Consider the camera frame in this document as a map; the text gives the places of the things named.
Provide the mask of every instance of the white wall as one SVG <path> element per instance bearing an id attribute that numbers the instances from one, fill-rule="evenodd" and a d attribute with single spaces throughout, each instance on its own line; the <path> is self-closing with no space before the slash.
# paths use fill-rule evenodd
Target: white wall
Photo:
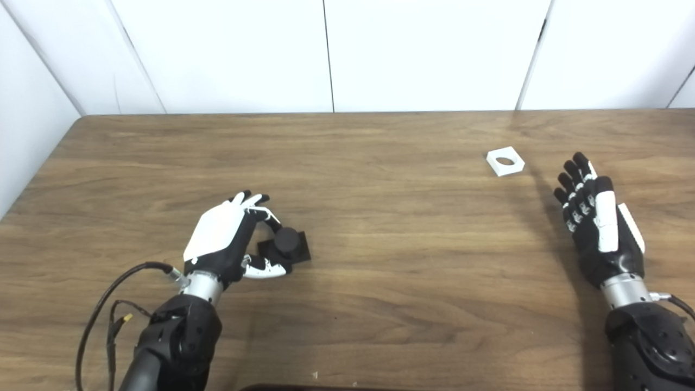
<path id="1" fill-rule="evenodd" d="M 669 107 L 672 109 L 695 108 L 695 77 L 692 74 Z"/>
<path id="2" fill-rule="evenodd" d="M 78 117 L 0 5 L 0 218 Z"/>
<path id="3" fill-rule="evenodd" d="M 163 113 L 109 0 L 3 0 L 81 114 Z"/>
<path id="4" fill-rule="evenodd" d="M 326 0 L 336 111 L 514 110 L 549 0 Z"/>
<path id="5" fill-rule="evenodd" d="M 114 0 L 169 113 L 332 111 L 321 0 Z"/>
<path id="6" fill-rule="evenodd" d="M 521 108 L 664 108 L 694 42 L 693 0 L 555 0 Z"/>

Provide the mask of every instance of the black fingertip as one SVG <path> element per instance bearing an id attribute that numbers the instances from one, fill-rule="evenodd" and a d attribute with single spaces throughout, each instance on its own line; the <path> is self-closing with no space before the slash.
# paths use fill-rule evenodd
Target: black fingertip
<path id="1" fill-rule="evenodd" d="M 586 175 L 591 170 L 589 169 L 589 160 L 583 153 L 577 152 L 572 156 L 572 160 L 577 164 L 577 167 L 582 171 L 582 174 Z"/>
<path id="2" fill-rule="evenodd" d="M 574 184 L 572 183 L 572 178 L 569 177 L 566 173 L 561 173 L 560 175 L 557 176 L 557 181 L 560 182 L 562 187 L 567 190 L 567 193 L 572 193 L 574 192 Z"/>
<path id="3" fill-rule="evenodd" d="M 583 182 L 582 181 L 582 175 L 579 173 L 579 168 L 577 168 L 577 165 L 574 164 L 573 161 L 571 161 L 571 160 L 565 161 L 565 164 L 563 167 L 564 167 L 565 171 L 567 171 L 569 176 L 572 177 L 572 180 L 574 181 L 575 184 L 580 184 Z"/>
<path id="4" fill-rule="evenodd" d="M 553 195 L 558 201 L 560 201 L 561 204 L 565 205 L 565 202 L 567 202 L 567 193 L 565 193 L 565 190 L 558 187 L 555 189 L 555 191 L 553 191 Z"/>
<path id="5" fill-rule="evenodd" d="M 596 194 L 604 191 L 613 191 L 613 181 L 609 177 L 596 178 Z"/>

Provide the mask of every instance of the hole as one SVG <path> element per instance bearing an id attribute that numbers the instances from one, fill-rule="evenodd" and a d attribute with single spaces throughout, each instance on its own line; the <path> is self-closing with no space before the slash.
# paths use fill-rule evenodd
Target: hole
<path id="1" fill-rule="evenodd" d="M 514 165 L 514 162 L 508 157 L 497 157 L 497 158 L 495 158 L 495 160 L 499 164 L 504 164 L 505 166 L 513 166 Z"/>

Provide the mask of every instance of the silver metal wrist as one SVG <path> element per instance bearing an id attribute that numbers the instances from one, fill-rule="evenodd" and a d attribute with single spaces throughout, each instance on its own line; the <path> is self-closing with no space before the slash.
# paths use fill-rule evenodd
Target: silver metal wrist
<path id="1" fill-rule="evenodd" d="M 642 278 L 633 273 L 622 273 L 611 277 L 604 281 L 600 288 L 612 309 L 653 301 Z"/>
<path id="2" fill-rule="evenodd" d="M 186 277 L 190 283 L 181 291 L 183 294 L 198 296 L 212 305 L 217 305 L 224 287 L 216 275 L 207 271 L 194 271 Z"/>

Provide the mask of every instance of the white block with hole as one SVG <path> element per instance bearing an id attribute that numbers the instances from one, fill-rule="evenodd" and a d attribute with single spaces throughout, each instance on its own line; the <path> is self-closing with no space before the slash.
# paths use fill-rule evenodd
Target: white block with hole
<path id="1" fill-rule="evenodd" d="M 495 174 L 497 174 L 498 177 L 519 173 L 523 170 L 525 165 L 524 160 L 512 147 L 504 147 L 499 150 L 487 152 L 487 157 L 485 159 L 490 167 L 495 170 Z M 509 159 L 512 164 L 502 164 L 498 159 Z"/>

